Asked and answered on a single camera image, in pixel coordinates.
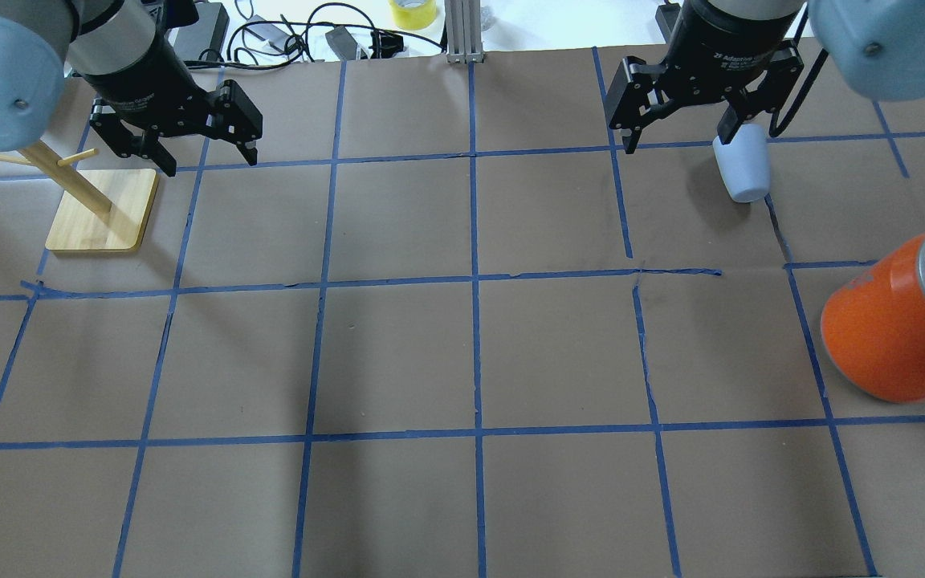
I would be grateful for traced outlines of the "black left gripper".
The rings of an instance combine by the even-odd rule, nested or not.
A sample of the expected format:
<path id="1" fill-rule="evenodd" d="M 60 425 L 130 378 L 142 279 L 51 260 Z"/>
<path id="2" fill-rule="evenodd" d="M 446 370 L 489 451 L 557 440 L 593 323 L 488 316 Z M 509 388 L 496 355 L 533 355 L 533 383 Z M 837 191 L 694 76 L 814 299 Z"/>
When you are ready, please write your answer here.
<path id="1" fill-rule="evenodd" d="M 161 140 L 201 135 L 231 143 L 247 165 L 258 164 L 263 115 L 235 80 L 205 89 L 170 49 L 151 49 L 121 71 L 79 75 L 98 96 L 89 127 L 118 157 L 151 161 L 172 178 L 177 162 Z"/>

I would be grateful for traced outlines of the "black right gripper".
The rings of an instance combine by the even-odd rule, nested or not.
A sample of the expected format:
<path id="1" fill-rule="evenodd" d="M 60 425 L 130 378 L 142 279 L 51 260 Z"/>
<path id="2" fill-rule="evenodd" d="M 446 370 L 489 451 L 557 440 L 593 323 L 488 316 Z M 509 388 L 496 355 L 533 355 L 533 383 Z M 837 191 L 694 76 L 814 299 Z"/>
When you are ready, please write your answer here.
<path id="1" fill-rule="evenodd" d="M 660 63 L 621 59 L 607 88 L 607 127 L 630 155 L 653 122 L 726 98 L 717 139 L 729 145 L 745 122 L 781 110 L 796 87 L 804 64 L 785 36 L 784 1 L 683 1 Z"/>

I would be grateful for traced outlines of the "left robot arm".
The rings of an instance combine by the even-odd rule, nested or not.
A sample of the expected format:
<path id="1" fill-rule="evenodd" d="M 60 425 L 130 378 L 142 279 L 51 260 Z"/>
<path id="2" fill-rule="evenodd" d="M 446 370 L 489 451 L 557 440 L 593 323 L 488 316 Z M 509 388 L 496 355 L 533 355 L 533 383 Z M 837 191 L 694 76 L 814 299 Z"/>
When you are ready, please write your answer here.
<path id="1" fill-rule="evenodd" d="M 199 87 L 166 34 L 199 19 L 194 1 L 0 1 L 0 153 L 32 145 L 63 92 L 65 68 L 98 96 L 92 131 L 118 157 L 165 175 L 177 162 L 162 139 L 201 135 L 256 165 L 263 116 L 232 79 Z"/>

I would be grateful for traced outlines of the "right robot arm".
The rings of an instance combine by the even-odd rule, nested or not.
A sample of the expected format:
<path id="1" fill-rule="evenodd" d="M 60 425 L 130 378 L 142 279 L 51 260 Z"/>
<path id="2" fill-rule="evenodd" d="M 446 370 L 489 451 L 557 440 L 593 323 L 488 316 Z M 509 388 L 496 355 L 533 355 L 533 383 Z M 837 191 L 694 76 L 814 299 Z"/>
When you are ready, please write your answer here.
<path id="1" fill-rule="evenodd" d="M 792 90 L 804 64 L 787 35 L 797 16 L 821 47 L 811 77 L 832 59 L 871 101 L 925 98 L 925 1 L 684 1 L 660 62 L 621 60 L 603 100 L 607 127 L 634 153 L 653 122 L 725 103 L 716 127 L 723 145 L 761 113 L 779 135 L 801 105 Z"/>

